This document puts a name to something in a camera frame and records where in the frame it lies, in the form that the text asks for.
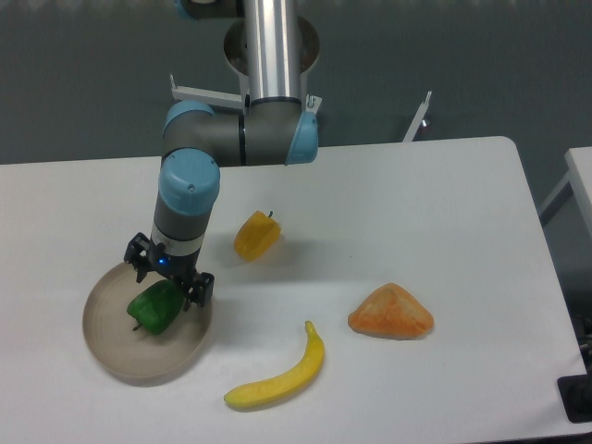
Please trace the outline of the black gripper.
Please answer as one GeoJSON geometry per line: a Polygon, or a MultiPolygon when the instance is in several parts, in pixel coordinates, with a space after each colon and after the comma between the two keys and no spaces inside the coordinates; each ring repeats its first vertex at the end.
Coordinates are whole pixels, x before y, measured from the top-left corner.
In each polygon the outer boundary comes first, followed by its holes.
{"type": "Polygon", "coordinates": [[[184,312],[192,304],[204,308],[213,296],[215,276],[196,270],[203,240],[203,236],[193,240],[173,240],[160,235],[148,239],[139,232],[129,241],[124,262],[135,270],[137,283],[141,283],[148,273],[178,283],[185,297],[184,312]]]}

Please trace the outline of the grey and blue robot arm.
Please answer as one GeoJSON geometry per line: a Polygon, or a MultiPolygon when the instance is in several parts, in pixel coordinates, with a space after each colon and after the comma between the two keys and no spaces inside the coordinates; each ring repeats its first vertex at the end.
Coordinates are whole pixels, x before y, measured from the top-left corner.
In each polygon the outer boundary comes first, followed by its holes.
{"type": "Polygon", "coordinates": [[[293,1],[180,1],[193,19],[236,17],[243,28],[248,91],[239,114],[195,100],[174,104],[163,128],[164,154],[150,235],[136,234],[124,261],[137,279],[171,281],[183,306],[206,306],[215,278],[196,263],[220,191],[223,167],[298,165],[315,160],[318,126],[304,108],[302,33],[293,1]]]}

